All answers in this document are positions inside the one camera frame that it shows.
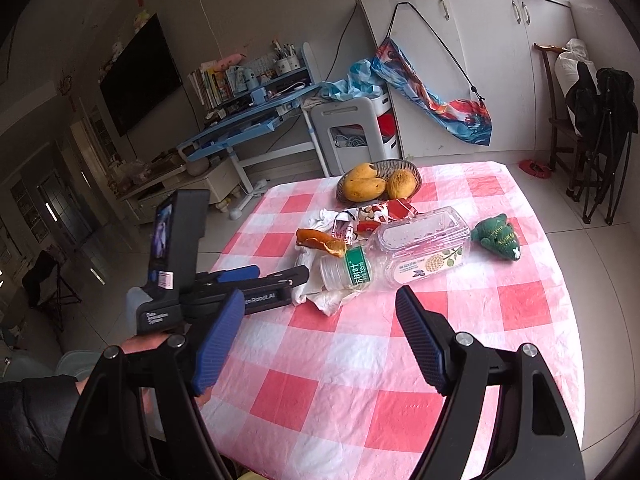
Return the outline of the person's left hand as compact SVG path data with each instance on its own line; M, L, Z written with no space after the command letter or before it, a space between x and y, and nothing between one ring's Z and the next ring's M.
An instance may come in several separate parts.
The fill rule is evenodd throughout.
M169 338L168 334L151 334L146 336L135 336L127 339L120 345L120 350L127 356L134 356L134 362L139 361L139 354L147 356L150 352L154 352L157 348ZM190 341L196 345L196 348L205 348L207 344L207 336L196 334L190 338ZM202 408L212 397L212 387L205 389L200 396L195 398L195 403ZM149 414L152 412L151 395L146 391L142 393L142 412Z

